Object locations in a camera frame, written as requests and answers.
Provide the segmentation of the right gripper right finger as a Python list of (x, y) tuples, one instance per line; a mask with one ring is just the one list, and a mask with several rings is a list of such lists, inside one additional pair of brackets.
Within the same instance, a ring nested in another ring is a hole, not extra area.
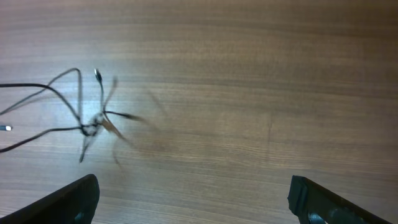
[(301, 224), (389, 224), (314, 181), (298, 175), (292, 177), (287, 199), (289, 210), (298, 217)]

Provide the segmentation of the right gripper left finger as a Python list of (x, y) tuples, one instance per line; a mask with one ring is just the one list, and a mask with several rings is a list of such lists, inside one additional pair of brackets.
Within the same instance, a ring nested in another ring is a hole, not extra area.
[(98, 179), (88, 174), (1, 218), (1, 224), (90, 224), (100, 199)]

